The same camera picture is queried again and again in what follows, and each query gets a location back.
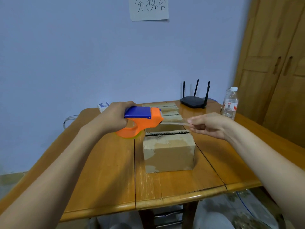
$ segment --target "white cable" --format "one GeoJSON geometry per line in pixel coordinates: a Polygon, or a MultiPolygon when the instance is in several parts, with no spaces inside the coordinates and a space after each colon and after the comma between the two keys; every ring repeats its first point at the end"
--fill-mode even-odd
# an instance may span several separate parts
{"type": "Polygon", "coordinates": [[[63,122],[63,129],[66,129],[66,125],[65,125],[66,121],[68,121],[68,120],[75,120],[77,116],[78,115],[72,115],[72,116],[67,117],[65,119],[65,121],[63,122]]]}

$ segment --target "water bottle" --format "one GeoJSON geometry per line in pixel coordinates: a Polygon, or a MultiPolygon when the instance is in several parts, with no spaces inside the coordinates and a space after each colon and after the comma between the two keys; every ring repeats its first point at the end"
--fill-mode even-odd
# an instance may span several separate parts
{"type": "Polygon", "coordinates": [[[237,87],[231,87],[230,89],[227,89],[221,111],[223,116],[230,117],[232,120],[235,119],[238,105],[237,89],[237,87]]]}

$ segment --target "wardrobe door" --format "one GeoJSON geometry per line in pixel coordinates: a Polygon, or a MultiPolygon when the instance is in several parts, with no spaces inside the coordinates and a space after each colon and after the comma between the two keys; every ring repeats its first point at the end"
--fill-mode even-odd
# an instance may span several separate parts
{"type": "Polygon", "coordinates": [[[305,12],[293,37],[263,126],[305,147],[305,12]]]}
{"type": "Polygon", "coordinates": [[[252,0],[235,86],[237,112],[263,123],[305,0],[252,0]]]}

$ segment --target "table leg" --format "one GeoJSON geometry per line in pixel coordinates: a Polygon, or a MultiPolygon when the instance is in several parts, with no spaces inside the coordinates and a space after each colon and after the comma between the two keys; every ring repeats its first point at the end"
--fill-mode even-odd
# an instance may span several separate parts
{"type": "Polygon", "coordinates": [[[144,229],[155,229],[155,216],[152,210],[139,210],[144,229]]]}
{"type": "Polygon", "coordinates": [[[198,201],[183,204],[182,229],[193,228],[198,201]]]}

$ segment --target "bottle cap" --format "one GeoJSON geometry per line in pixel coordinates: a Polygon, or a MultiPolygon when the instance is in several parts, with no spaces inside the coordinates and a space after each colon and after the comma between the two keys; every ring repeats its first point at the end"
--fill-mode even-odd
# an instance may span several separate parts
{"type": "Polygon", "coordinates": [[[231,92],[237,92],[238,87],[231,87],[230,90],[231,90],[231,92]]]}

